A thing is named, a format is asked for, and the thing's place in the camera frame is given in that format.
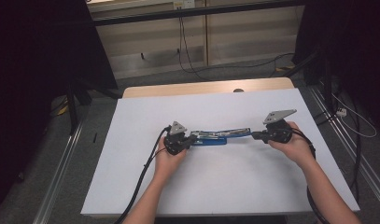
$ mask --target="wall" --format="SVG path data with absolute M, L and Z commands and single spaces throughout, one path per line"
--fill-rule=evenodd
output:
M 88 6 L 97 19 L 172 10 L 172 2 L 121 0 L 93 2 Z M 257 1 L 234 1 L 235 4 L 251 2 Z M 195 1 L 197 7 L 229 4 L 233 2 Z M 192 65 L 198 67 L 274 58 L 294 52 L 302 14 L 303 7 L 285 7 L 184 18 Z M 177 53 L 180 49 L 179 19 L 101 26 L 97 27 L 97 31 L 116 79 L 181 69 Z M 184 67 L 189 68 L 184 41 L 181 44 L 181 61 Z

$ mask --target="floor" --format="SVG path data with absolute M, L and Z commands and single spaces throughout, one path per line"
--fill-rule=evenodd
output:
M 256 62 L 242 62 L 235 64 L 224 64 L 218 68 L 205 70 L 198 75 L 202 78 L 211 80 L 229 80 L 244 78 L 259 78 L 281 76 L 282 73 L 273 73 L 274 64 L 269 63 L 263 67 L 250 66 L 258 63 L 265 63 L 269 60 Z M 289 59 L 286 62 L 279 62 L 279 66 L 289 65 Z M 122 92 L 130 86 L 157 85 L 180 82 L 199 82 L 203 79 L 194 74 L 185 73 L 182 70 L 155 74 L 145 77 L 130 77 L 118 80 Z M 317 97 L 319 94 L 319 85 L 306 86 L 301 74 L 292 78 L 296 88 L 298 88 L 307 103 L 308 108 L 313 116 L 323 112 L 323 105 Z M 116 100 L 100 95 L 97 92 L 91 92 L 93 101 L 90 106 L 78 106 L 78 112 L 82 118 L 82 131 L 75 139 L 75 147 L 69 148 L 67 153 L 67 142 L 74 141 L 73 136 L 70 139 L 70 122 L 67 114 L 51 118 L 48 131 L 46 132 L 38 152 L 28 169 L 25 171 L 25 179 L 21 183 L 16 183 L 6 200 L 0 207 L 0 223 L 112 223 L 115 218 L 90 218 L 84 217 L 79 212 L 84 202 L 88 187 L 91 183 L 94 169 L 97 165 L 99 155 L 103 149 L 104 139 L 108 132 L 112 115 L 115 111 Z M 341 99 L 351 106 L 349 97 L 341 94 Z M 359 113 L 366 115 L 367 112 L 359 105 Z M 326 116 L 318 116 L 316 123 L 323 122 Z M 351 119 L 345 120 L 349 125 L 353 123 Z M 344 144 L 342 137 L 338 134 L 342 127 L 334 127 L 334 123 L 341 123 L 338 119 L 331 119 L 328 122 L 320 124 L 319 130 L 324 137 L 327 145 L 338 166 L 340 167 L 347 183 L 353 179 L 354 162 L 351 158 L 350 148 L 353 147 L 351 140 Z M 366 134 L 373 133 L 365 122 L 361 122 L 361 132 Z M 363 164 L 369 163 L 372 171 L 380 180 L 380 129 L 377 129 L 378 135 L 374 138 L 361 138 L 362 154 L 364 156 Z M 347 135 L 356 139 L 356 134 L 347 131 Z M 57 174 L 57 167 L 60 164 L 67 163 L 66 168 L 62 171 L 62 182 L 53 188 L 51 181 Z M 361 211 L 358 216 L 363 223 L 380 223 L 380 196 L 375 194 L 378 188 L 373 187 L 369 179 L 370 170 L 363 168 L 359 175 L 359 206 Z M 46 203 L 46 194 L 54 192 L 55 199 L 50 199 Z M 247 223 L 240 219 L 227 219 L 227 223 Z M 292 214 L 287 216 L 287 223 L 313 223 L 315 217 L 313 214 Z

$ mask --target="left hand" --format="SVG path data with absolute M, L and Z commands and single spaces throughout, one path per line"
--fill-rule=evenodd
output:
M 154 180 L 162 181 L 162 183 L 165 184 L 186 157 L 187 150 L 184 149 L 175 156 L 171 155 L 166 150 L 163 140 L 164 137 L 161 138 L 158 149 L 155 152 L 156 154 L 158 153 L 158 155 L 155 157 Z

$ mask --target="hand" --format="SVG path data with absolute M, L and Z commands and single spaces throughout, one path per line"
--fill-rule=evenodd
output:
M 161 138 L 158 149 L 155 152 L 155 173 L 154 179 L 166 183 L 169 177 L 176 171 L 180 163 L 184 160 L 187 150 L 184 149 L 177 155 L 170 154 L 163 143 L 164 137 Z
M 288 124 L 291 128 L 299 130 L 297 124 L 294 122 L 288 121 Z M 298 134 L 294 133 L 286 144 L 274 142 L 272 140 L 268 141 L 268 144 L 285 153 L 289 159 L 295 161 L 301 168 L 303 168 L 306 163 L 315 161 L 308 143 Z

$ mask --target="black curtain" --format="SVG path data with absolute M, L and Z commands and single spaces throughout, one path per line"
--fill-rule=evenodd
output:
M 323 75 L 327 58 L 332 74 L 380 126 L 380 1 L 322 1 L 306 6 L 293 62 L 316 49 L 322 57 L 307 68 L 309 83 Z
M 0 0 L 0 202 L 70 80 L 117 88 L 95 27 L 70 25 L 76 21 L 91 21 L 84 0 Z

